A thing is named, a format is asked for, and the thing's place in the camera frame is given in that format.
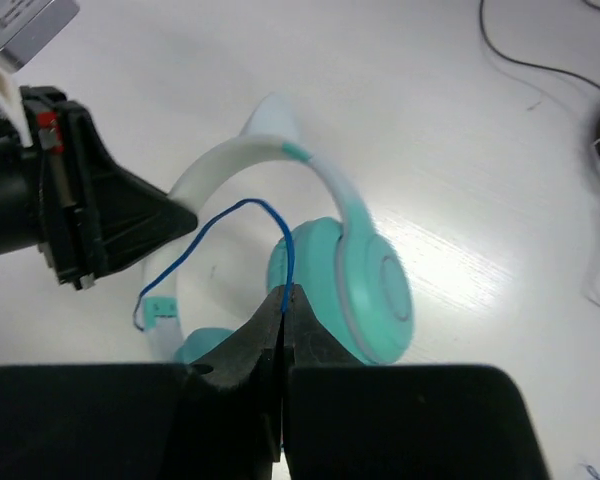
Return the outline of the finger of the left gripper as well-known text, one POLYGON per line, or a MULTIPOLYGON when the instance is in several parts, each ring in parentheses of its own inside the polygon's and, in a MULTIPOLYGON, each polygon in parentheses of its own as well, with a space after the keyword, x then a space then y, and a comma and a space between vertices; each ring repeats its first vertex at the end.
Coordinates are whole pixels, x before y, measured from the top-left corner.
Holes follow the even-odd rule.
POLYGON ((90 223, 85 254, 95 277, 123 271, 198 226, 195 213, 113 160, 86 111, 79 164, 90 223))

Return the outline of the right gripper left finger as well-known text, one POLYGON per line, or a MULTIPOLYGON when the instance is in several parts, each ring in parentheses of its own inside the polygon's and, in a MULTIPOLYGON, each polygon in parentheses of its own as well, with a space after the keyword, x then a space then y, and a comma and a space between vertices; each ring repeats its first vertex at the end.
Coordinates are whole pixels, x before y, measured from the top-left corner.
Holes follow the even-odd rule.
POLYGON ((191 363, 0 367, 0 479, 267 479, 280 290, 191 363))

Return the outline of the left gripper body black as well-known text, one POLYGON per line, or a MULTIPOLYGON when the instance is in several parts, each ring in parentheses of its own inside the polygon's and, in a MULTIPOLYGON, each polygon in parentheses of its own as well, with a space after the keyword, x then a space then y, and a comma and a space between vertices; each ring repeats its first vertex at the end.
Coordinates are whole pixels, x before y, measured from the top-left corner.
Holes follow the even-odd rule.
POLYGON ((0 113, 0 255, 35 246, 60 283, 84 289, 105 274, 105 147, 89 111, 58 88, 20 92, 33 143, 0 113))

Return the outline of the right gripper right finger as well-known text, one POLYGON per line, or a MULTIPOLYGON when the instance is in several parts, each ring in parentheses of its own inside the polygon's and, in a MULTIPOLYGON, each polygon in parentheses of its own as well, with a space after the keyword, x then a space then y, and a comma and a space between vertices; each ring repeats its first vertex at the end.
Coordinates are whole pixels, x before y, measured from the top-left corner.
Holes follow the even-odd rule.
POLYGON ((283 444, 295 479, 545 479, 516 383, 478 364, 366 366, 286 288, 283 444))

